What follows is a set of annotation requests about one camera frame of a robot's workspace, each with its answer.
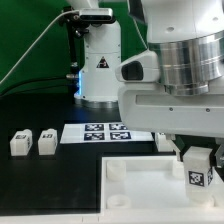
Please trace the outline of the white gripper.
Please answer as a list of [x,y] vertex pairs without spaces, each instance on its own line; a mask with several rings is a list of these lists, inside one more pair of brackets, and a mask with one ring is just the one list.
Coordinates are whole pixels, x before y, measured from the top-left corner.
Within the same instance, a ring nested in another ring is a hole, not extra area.
[[224,138],[224,84],[213,81],[207,94],[172,96],[156,83],[125,83],[118,92],[122,122],[130,130],[166,133],[182,161],[180,136]]

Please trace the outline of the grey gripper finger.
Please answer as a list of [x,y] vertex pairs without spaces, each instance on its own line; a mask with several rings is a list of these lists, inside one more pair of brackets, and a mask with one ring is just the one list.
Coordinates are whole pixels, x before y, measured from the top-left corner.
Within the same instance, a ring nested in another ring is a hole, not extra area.
[[216,144],[218,145],[218,149],[215,153],[216,164],[218,168],[224,167],[224,138],[216,138]]

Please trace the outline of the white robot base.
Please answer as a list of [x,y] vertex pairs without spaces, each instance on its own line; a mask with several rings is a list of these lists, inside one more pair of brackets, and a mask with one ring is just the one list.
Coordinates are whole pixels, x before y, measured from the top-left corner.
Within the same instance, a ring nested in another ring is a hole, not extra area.
[[85,63],[79,72],[76,104],[90,108],[116,108],[119,82],[115,69],[121,63],[121,27],[117,20],[90,24],[84,35]]

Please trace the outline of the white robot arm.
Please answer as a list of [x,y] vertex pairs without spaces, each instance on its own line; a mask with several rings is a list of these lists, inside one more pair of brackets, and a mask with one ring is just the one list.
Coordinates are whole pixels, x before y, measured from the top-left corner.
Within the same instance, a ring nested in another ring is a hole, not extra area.
[[127,0],[147,50],[116,69],[119,111],[132,130],[213,137],[224,166],[224,0]]

